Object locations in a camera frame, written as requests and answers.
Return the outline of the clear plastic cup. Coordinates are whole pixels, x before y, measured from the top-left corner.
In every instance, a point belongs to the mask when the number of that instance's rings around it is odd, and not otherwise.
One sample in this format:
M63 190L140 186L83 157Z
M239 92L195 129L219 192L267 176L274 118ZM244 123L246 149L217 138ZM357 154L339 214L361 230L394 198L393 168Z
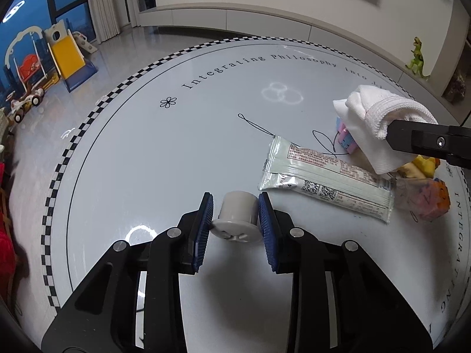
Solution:
M424 214L432 209L431 179L397 179L394 187L394 206Z

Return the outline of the grey plastic cap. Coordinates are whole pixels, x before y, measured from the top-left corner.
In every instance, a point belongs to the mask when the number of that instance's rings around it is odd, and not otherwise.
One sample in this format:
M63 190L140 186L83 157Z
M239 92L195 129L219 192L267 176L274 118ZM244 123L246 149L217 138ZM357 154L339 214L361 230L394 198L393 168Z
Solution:
M262 239L258 225L258 199L245 191L225 194L220 214L212 222L212 233L230 242L253 243Z

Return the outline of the white green snack wrapper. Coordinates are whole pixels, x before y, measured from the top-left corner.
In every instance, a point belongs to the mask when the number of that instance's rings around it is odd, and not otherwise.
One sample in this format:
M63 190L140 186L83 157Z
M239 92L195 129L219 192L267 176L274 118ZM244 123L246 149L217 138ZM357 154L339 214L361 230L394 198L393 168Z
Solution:
M392 183L341 159L276 136L271 142L259 190L293 190L313 199L389 222Z

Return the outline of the white cloth towel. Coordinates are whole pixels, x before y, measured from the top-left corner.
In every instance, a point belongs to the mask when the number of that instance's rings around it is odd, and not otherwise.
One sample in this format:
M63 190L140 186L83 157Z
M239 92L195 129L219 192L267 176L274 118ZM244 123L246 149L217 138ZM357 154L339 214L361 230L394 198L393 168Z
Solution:
M376 174L387 174L415 156L393 150L387 143L388 126L395 120L436 124L432 113L417 101L372 85L359 85L346 99L335 100L334 110L351 133Z

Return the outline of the yellow sponge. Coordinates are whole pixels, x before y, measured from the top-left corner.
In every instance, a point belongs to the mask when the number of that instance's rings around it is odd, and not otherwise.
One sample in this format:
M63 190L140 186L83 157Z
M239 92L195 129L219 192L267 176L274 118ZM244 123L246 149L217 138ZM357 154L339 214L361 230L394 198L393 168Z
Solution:
M412 162L398 168L398 174L405 179L433 179L441 160L418 155Z

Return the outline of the orange pink foam cube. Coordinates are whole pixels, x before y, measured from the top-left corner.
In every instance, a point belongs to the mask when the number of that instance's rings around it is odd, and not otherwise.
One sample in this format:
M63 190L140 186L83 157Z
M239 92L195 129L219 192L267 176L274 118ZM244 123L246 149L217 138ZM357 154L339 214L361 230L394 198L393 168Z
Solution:
M431 222L450 210L450 195L440 179L413 179L408 184L407 206L421 220Z

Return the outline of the green dinosaur toy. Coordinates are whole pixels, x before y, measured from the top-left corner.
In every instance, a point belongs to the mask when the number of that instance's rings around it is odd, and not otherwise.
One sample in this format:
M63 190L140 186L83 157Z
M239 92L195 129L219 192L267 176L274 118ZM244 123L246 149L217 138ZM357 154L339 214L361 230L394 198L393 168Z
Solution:
M408 64L406 64L406 68L421 79L428 80L429 75L425 75L423 73L424 58L422 55L422 42L419 37L414 37L413 45L414 48L411 50L413 58Z

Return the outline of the small pink foam block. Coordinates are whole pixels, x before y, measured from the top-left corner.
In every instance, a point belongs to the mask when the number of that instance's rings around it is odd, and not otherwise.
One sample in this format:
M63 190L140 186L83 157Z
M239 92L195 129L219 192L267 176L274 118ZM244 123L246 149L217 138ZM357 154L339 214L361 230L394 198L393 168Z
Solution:
M358 144L354 141L351 133L346 129L345 124L338 117L336 119L337 141L339 145L348 153L353 154L358 149Z

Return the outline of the red patterned blanket sofa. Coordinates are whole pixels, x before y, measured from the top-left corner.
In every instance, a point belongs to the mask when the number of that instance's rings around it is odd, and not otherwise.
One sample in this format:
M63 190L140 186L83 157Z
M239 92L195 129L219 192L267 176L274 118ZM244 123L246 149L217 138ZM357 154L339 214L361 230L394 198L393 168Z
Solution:
M1 162L1 299L10 306L14 301L20 280L22 262L14 241L13 221L8 208L9 193L6 189L5 169L5 163Z

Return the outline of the yellow toy slide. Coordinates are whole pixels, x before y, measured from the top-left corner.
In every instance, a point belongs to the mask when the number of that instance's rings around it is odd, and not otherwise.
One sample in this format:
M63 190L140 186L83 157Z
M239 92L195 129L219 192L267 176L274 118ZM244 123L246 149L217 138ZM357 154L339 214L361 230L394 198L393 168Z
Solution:
M76 42L68 21L62 19L44 31L54 65L65 82L68 92L72 92L97 73L93 62L85 58Z

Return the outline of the toy race car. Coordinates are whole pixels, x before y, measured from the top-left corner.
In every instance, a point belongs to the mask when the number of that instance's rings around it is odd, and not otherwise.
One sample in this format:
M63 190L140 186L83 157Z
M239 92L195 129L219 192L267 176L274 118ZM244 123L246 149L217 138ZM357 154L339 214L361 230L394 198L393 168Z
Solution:
M35 89L30 94L19 100L10 99L10 113L7 116L11 123L20 124L25 114L32 108L39 106L44 98L45 90L43 88Z

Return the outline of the white swing red seat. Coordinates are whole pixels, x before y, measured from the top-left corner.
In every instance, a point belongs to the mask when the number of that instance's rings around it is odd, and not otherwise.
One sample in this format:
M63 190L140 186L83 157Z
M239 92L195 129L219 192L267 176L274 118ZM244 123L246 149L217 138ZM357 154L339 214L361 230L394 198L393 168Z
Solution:
M24 37L29 37L34 52L24 56L21 63L19 63L14 50L15 46L19 45ZM6 71L10 72L10 75L13 75L11 64L14 65L18 81L23 87L24 93L26 93L29 91L28 83L38 71L42 72L42 77L36 83L33 83L33 88L47 79L48 69L46 68L46 64L51 60L49 43L46 40L45 32L39 26L29 26L23 31L18 32L16 37L7 47L4 66Z

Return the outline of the white curtain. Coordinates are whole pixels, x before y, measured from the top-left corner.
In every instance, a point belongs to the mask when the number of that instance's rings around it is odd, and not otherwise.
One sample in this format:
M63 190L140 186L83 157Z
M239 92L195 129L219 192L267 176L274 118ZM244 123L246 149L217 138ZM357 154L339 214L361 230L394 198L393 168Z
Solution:
M110 40L127 26L139 27L144 0L87 0L97 43Z

